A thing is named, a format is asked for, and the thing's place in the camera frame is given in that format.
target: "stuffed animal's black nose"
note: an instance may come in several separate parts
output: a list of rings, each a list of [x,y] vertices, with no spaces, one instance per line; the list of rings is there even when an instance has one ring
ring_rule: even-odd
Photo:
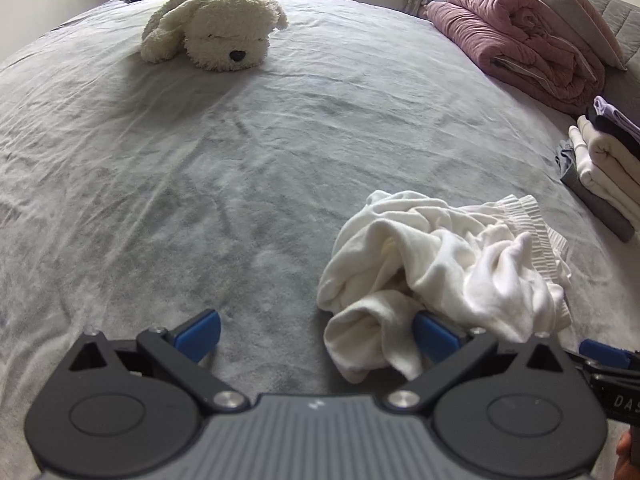
[[[242,61],[244,56],[246,56],[246,52],[244,50],[232,50],[229,53],[229,57],[235,62]]]

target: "pink pillow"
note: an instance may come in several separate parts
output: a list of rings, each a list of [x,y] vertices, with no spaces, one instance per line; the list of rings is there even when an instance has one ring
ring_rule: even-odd
[[[602,62],[626,70],[622,48],[588,0],[542,0],[591,47]]]

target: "hand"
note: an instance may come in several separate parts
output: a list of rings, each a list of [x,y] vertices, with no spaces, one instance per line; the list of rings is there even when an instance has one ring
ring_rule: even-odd
[[[631,432],[625,431],[616,447],[618,463],[613,480],[640,480],[640,468],[632,465],[631,458]]]

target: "quilted headboard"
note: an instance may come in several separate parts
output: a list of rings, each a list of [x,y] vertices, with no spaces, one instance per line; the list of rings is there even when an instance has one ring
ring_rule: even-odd
[[[640,7],[622,0],[589,0],[622,47],[626,72],[607,67],[603,97],[640,124]]]

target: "white plush dog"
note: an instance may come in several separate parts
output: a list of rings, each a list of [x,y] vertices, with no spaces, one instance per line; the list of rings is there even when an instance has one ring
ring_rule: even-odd
[[[276,0],[168,0],[146,24],[140,55],[157,63],[184,46],[199,67],[242,70],[263,62],[269,34],[286,27]]]

